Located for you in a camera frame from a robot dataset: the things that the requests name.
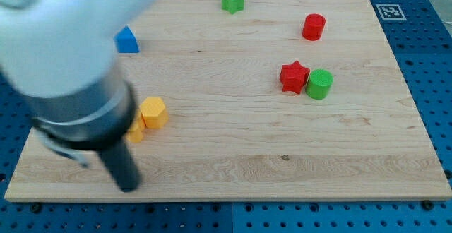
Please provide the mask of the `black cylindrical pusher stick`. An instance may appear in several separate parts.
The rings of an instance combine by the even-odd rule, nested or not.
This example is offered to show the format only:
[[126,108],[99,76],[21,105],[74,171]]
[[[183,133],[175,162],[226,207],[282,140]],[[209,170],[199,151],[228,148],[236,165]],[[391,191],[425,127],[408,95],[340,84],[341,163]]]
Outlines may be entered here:
[[121,191],[131,192],[138,188],[141,175],[123,139],[108,145],[97,154]]

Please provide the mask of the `silver black end effector flange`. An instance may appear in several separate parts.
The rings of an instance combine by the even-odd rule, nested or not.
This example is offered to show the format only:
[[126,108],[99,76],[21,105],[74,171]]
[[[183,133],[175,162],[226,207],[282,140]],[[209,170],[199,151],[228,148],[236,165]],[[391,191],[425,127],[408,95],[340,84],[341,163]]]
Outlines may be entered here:
[[42,144],[86,167],[84,150],[102,151],[122,140],[135,118],[131,85],[115,64],[91,84],[65,95],[26,95]]

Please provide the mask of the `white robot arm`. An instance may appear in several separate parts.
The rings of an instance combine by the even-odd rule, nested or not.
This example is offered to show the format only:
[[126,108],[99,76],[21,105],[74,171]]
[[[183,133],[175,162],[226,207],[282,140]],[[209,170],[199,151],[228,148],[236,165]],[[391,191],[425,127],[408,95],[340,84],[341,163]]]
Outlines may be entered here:
[[124,192],[141,176],[124,142],[136,115],[115,35],[154,0],[1,0],[1,74],[42,143],[87,165],[95,151]]

